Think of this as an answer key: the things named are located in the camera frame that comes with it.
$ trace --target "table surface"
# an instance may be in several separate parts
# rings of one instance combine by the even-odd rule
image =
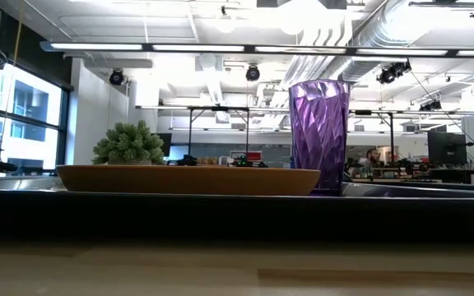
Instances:
[[[0,295],[474,296],[474,244],[0,242]]]
[[[428,181],[432,181],[433,183],[441,183],[442,180],[438,179],[426,179]],[[369,178],[353,178],[352,182],[358,183],[388,183],[388,182],[422,182],[423,180],[414,180],[410,178],[373,178],[370,180]]]

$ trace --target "cable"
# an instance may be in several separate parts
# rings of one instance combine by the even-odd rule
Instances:
[[[25,10],[25,5],[24,1],[21,1],[20,5],[20,19],[17,24],[17,35],[16,35],[16,46],[14,47],[14,58],[12,60],[12,72],[10,75],[10,87],[12,87],[12,81],[14,80],[14,72],[16,70],[16,62],[17,62],[17,54],[18,54],[18,49],[20,47],[20,38],[21,38],[21,25],[23,24],[23,11]],[[3,138],[5,136],[5,126],[7,125],[7,115],[8,115],[8,101],[10,101],[10,88],[8,90],[8,96],[7,100],[5,101],[5,118],[3,119],[3,125],[1,128],[1,140],[0,140],[0,161],[1,159],[1,151],[2,151],[2,144],[3,144]]]
[[[416,81],[418,82],[418,85],[420,85],[420,87],[425,91],[425,93],[426,93],[432,100],[436,100],[436,99],[433,98],[433,96],[429,93],[429,91],[427,91],[427,89],[424,87],[424,85],[421,84],[420,80],[416,77],[415,73],[413,73],[413,72],[411,71],[411,74],[412,74],[413,77],[415,77]],[[460,128],[460,130],[462,131],[462,133],[463,133],[464,135],[466,135],[472,142],[474,142],[473,138],[472,138],[471,136],[469,136],[469,135],[466,133],[466,131],[464,131],[464,129],[463,129],[461,126],[459,126],[459,125],[457,124],[457,122],[455,122],[454,119],[451,118],[451,116],[449,116],[449,114],[448,114],[447,112],[445,112],[443,109],[440,109],[440,110],[442,110],[442,112],[445,114],[445,116],[447,116],[449,119],[451,119],[451,121],[452,121],[458,128]]]

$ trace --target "spotlight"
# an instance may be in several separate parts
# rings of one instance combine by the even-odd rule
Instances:
[[[382,73],[376,77],[376,80],[381,84],[393,83],[395,79],[396,77],[391,72],[391,69],[382,69]]]
[[[376,77],[376,80],[381,84],[393,83],[397,78],[403,76],[403,73],[412,70],[411,64],[407,62],[395,62],[391,67],[382,69],[381,74]]]
[[[435,111],[435,110],[441,110],[441,109],[442,109],[442,103],[440,103],[439,100],[434,100],[427,104],[421,105],[419,111]]]
[[[247,81],[257,81],[260,76],[261,76],[261,73],[259,72],[259,69],[257,68],[256,65],[250,65],[248,67],[248,70],[246,71]]]
[[[123,70],[113,69],[113,74],[109,77],[109,82],[113,86],[123,86],[127,82],[126,77],[123,75]]]

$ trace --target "security camera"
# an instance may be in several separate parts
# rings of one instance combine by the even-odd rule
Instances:
[[[123,75],[122,69],[113,69],[113,74],[109,77],[109,82],[113,86],[123,86],[127,82],[127,78]]]
[[[261,76],[261,73],[259,72],[259,69],[257,68],[256,65],[250,65],[248,67],[248,70],[246,71],[247,81],[257,81],[260,76]]]

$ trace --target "computer monitor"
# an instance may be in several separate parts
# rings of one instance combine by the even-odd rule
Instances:
[[[160,137],[162,141],[164,141],[164,145],[162,145],[162,152],[164,152],[164,156],[170,156],[170,149],[171,149],[171,134],[170,133],[162,133],[156,134]]]
[[[466,136],[448,132],[428,132],[429,161],[436,164],[467,163]]]

